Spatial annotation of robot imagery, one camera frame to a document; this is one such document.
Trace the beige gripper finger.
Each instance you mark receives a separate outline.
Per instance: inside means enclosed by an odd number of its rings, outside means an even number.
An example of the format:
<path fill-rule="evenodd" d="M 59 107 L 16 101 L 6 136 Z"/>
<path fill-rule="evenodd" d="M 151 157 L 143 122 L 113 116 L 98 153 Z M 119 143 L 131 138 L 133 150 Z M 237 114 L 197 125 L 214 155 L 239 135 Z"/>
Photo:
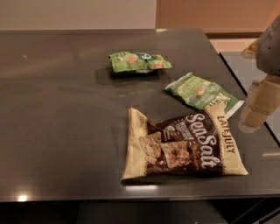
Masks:
<path fill-rule="evenodd" d="M 262 81 L 251 84 L 241 112 L 238 128 L 243 133 L 259 130 L 280 106 L 280 77 L 268 74 Z"/>

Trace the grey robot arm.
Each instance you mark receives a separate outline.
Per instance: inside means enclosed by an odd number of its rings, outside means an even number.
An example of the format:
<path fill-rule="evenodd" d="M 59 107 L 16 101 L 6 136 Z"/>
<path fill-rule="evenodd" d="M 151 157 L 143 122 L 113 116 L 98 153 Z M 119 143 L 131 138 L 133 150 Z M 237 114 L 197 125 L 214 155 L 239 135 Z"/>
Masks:
<path fill-rule="evenodd" d="M 249 88 L 238 124 L 243 133 L 258 130 L 280 106 L 280 15 L 260 37 L 255 58 L 256 67 L 266 77 Z"/>

